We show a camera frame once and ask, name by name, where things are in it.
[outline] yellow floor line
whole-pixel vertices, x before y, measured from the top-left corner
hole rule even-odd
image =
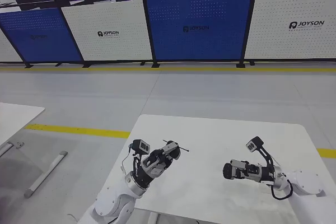
[[[29,124],[25,129],[30,130],[44,130],[47,132],[63,132],[70,134],[87,134],[90,136],[104,136],[111,138],[128,138],[130,132],[124,132],[120,130],[103,130],[93,128],[77,128],[66,127],[57,125],[45,125],[45,124]],[[336,158],[336,150],[330,150],[327,148],[318,148],[318,152],[323,158]]]
[[[318,148],[318,152],[323,158],[336,158],[336,150],[329,150],[327,148]]]
[[[25,129],[31,130],[45,130],[47,132],[63,132],[70,134],[88,134],[90,136],[104,136],[111,138],[128,138],[130,132],[123,132],[120,130],[103,130],[92,128],[77,128],[77,127],[65,127],[56,125],[44,125],[44,124],[29,124]]]
[[[146,67],[92,67],[92,68],[0,68],[0,71],[212,71],[212,72],[226,72],[226,71],[239,71],[239,72],[336,72],[336,68],[227,68],[227,67],[159,67],[151,68]]]

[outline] white tabletop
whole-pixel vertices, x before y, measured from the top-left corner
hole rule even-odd
[[[299,223],[289,202],[273,199],[267,186],[224,179],[223,166],[231,159],[266,165],[258,152],[245,147],[255,136],[285,170],[318,173],[336,197],[336,185],[301,125],[155,115],[139,117],[104,188],[121,178],[120,164],[134,139],[143,139],[151,151],[164,146],[163,139],[173,140],[190,152],[182,151],[151,183],[136,208],[215,223]],[[132,170],[132,157],[124,165]]]
[[[45,108],[0,102],[0,147]]]

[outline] small black object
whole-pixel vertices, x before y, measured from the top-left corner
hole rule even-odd
[[[225,179],[232,179],[231,171],[232,171],[232,165],[231,164],[225,164],[223,167],[223,176]]]
[[[91,64],[85,62],[85,63],[83,64],[83,67],[82,67],[82,68],[89,68],[90,66],[91,66]]]
[[[150,146],[141,139],[133,140],[132,150],[141,155],[147,155],[150,151]]]
[[[157,62],[153,62],[152,68],[159,68],[160,64]]]
[[[236,67],[237,68],[245,68],[245,64],[244,63],[239,63],[239,64],[236,64]]]

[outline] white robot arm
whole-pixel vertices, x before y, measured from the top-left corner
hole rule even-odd
[[[318,174],[305,170],[283,172],[281,167],[274,166],[263,144],[259,137],[255,137],[246,146],[250,152],[259,151],[267,166],[231,160],[223,168],[224,177],[230,180],[249,179],[270,186],[275,199],[288,199],[301,224],[336,224],[336,199],[326,192]],[[286,196],[277,198],[274,189],[283,190]]]
[[[176,142],[154,150],[144,160],[142,155],[150,152],[150,146],[143,140],[136,139],[129,146],[134,150],[133,171],[122,176],[115,186],[103,189],[96,201],[88,208],[78,223],[80,224],[125,224],[130,218],[136,199],[142,197],[150,182],[159,177],[173,162],[180,157],[180,147]]]

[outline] metal post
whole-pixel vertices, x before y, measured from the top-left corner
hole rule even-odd
[[[33,65],[29,64],[27,61],[25,61],[24,56],[22,56],[22,54],[19,52],[18,48],[16,47],[16,45],[13,43],[13,41],[11,40],[10,36],[8,35],[8,33],[6,32],[6,30],[4,29],[4,27],[2,27],[1,23],[0,23],[0,29],[1,31],[4,33],[6,39],[10,42],[10,44],[12,45],[12,47],[15,49],[16,53],[18,54],[18,56],[21,58],[21,60],[24,62],[24,64],[26,65],[25,68],[31,68]]]
[[[155,46],[154,46],[154,43],[153,43],[150,16],[148,14],[147,0],[143,0],[143,8],[144,8],[144,15],[146,16],[148,37],[150,39],[150,45],[151,45],[151,52],[152,52],[152,59],[153,59],[152,68],[159,68],[159,64],[158,64],[157,59],[156,59]]]
[[[66,18],[65,18],[65,15],[64,15],[63,12],[62,12],[60,1],[55,0],[55,3],[56,3],[56,5],[57,5],[57,9],[58,9],[59,13],[60,13],[61,16],[62,16],[62,19],[63,19],[64,23],[65,23],[65,25],[66,25],[66,28],[67,28],[68,33],[69,33],[69,35],[70,35],[70,37],[71,37],[71,39],[72,39],[72,41],[73,41],[73,44],[74,44],[74,46],[75,46],[75,48],[76,48],[78,54],[80,55],[80,58],[81,58],[81,62],[82,62],[82,64],[83,64],[83,67],[85,68],[85,66],[86,66],[85,60],[84,60],[84,58],[83,58],[83,56],[82,56],[82,54],[81,54],[80,49],[78,48],[78,45],[77,45],[77,43],[76,43],[76,40],[74,39],[74,36],[73,36],[73,34],[72,34],[72,31],[71,31],[71,29],[70,29],[69,26],[68,26],[68,22],[67,22],[67,20],[66,20]]]
[[[240,57],[239,64],[236,64],[237,68],[245,68],[244,58],[245,58],[246,46],[248,44],[249,30],[250,30],[251,18],[253,17],[254,4],[255,4],[255,0],[250,0],[248,18],[246,19],[244,40],[242,42],[241,57]]]

